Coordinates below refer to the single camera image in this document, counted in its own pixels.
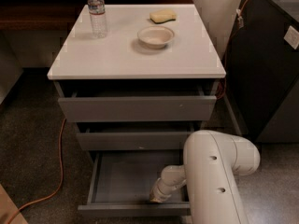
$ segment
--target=drawer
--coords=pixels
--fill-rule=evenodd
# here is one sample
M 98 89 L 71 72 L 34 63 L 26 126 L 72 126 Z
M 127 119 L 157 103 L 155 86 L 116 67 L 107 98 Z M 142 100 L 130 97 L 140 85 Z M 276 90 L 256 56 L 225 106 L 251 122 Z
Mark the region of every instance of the drawer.
M 198 130 L 193 122 L 78 123 L 83 150 L 181 149 Z
M 150 203 L 152 185 L 167 165 L 180 165 L 181 151 L 127 151 L 97 154 L 86 205 L 88 217 L 187 216 L 186 189 L 174 192 L 165 203 Z
M 208 120 L 216 102 L 196 80 L 98 82 L 77 84 L 59 99 L 68 121 Z

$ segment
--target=white tabletop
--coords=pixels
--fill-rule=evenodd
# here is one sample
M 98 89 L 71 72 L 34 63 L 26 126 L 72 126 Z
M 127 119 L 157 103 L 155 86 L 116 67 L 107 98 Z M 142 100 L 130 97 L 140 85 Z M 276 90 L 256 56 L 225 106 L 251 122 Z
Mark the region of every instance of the white tabletop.
M 175 32 L 164 49 L 148 49 L 137 32 L 156 25 L 150 12 L 172 8 Z M 49 79 L 220 78 L 225 71 L 194 5 L 106 5 L 108 34 L 94 39 L 85 6 L 54 61 Z

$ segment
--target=white label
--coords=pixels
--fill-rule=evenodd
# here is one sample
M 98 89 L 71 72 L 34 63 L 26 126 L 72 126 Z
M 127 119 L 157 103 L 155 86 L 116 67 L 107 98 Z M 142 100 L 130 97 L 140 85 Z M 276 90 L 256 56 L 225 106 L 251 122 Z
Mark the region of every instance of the white label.
M 289 27 L 284 39 L 291 45 L 292 48 L 297 49 L 299 46 L 299 33 L 292 26 Z

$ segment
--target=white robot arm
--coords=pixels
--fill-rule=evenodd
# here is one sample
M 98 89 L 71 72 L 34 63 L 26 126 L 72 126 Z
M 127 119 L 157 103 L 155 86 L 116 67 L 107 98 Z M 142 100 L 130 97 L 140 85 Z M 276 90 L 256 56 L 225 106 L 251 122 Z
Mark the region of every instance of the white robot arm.
M 187 184 L 193 224 L 247 224 L 235 175 L 250 175 L 260 154 L 249 140 L 225 133 L 198 131 L 184 146 L 184 165 L 168 166 L 150 193 L 161 203 Z

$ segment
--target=top drawer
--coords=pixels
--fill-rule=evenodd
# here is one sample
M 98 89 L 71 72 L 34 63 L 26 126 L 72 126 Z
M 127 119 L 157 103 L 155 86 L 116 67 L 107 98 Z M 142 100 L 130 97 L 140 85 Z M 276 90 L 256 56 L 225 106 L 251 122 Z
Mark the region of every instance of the top drawer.
M 200 80 L 82 80 L 61 83 L 72 122 L 208 120 L 216 102 Z

